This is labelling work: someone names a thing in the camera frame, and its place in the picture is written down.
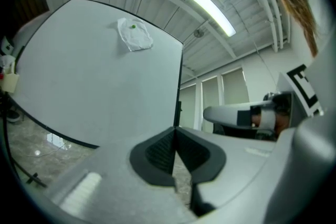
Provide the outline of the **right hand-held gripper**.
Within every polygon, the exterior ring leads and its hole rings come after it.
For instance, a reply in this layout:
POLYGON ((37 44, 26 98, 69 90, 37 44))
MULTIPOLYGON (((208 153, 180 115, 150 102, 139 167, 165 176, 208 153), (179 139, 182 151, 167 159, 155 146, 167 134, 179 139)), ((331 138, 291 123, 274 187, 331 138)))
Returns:
POLYGON ((296 127, 304 119, 323 113, 317 95, 305 75, 306 66, 300 65, 281 73, 277 92, 269 92, 263 103, 209 106, 203 118, 209 122, 239 129, 258 129, 260 136, 278 139, 285 129, 296 127))

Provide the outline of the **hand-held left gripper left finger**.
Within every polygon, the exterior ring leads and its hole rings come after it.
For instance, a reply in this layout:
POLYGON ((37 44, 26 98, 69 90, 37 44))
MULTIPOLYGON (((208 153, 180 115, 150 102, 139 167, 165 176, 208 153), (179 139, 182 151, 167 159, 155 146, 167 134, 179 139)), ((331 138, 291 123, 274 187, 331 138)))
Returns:
POLYGON ((49 198, 74 223, 191 223, 176 193, 175 129, 114 133, 63 173, 49 198))

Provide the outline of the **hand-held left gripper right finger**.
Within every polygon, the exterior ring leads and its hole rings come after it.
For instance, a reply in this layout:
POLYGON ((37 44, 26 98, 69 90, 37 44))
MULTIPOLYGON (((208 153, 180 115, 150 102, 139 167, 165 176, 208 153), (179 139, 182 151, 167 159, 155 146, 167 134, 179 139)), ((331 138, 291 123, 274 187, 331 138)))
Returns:
POLYGON ((263 218, 271 187, 258 183, 273 142, 207 134, 177 127, 175 148, 191 175, 188 218, 263 218))

